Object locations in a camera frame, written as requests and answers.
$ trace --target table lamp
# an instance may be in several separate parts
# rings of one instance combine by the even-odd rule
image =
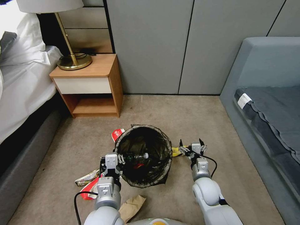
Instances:
[[[87,54],[73,53],[63,23],[58,12],[78,9],[83,6],[82,0],[17,0],[20,11],[25,13],[54,13],[63,37],[70,51],[70,56],[63,56],[57,62],[63,70],[77,70],[92,63],[92,57]]]

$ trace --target nightstand drawer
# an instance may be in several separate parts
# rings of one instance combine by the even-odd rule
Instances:
[[[54,78],[62,94],[111,93],[108,77]]]

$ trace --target carpet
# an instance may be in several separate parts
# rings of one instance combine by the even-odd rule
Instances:
[[[218,163],[213,179],[243,223],[284,224],[260,176],[247,155],[217,96],[126,95],[120,118],[85,117],[64,120],[9,225],[77,224],[73,198],[80,191],[74,180],[99,167],[101,156],[111,152],[111,132],[130,124],[160,128],[177,147],[201,138],[206,155]],[[173,158],[166,184],[145,189],[121,180],[122,203],[137,194],[146,197],[131,220],[163,217],[188,224],[204,224],[192,185],[190,161]],[[77,200],[82,224],[94,202]]]

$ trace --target nightstand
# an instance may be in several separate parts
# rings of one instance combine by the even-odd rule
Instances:
[[[116,54],[92,56],[92,64],[79,70],[56,67],[50,77],[73,118],[120,117],[123,90]]]

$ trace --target black trash bag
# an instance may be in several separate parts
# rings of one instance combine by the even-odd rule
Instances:
[[[125,160],[122,178],[132,187],[166,183],[172,162],[172,143],[160,129],[132,125],[116,141],[115,151]]]

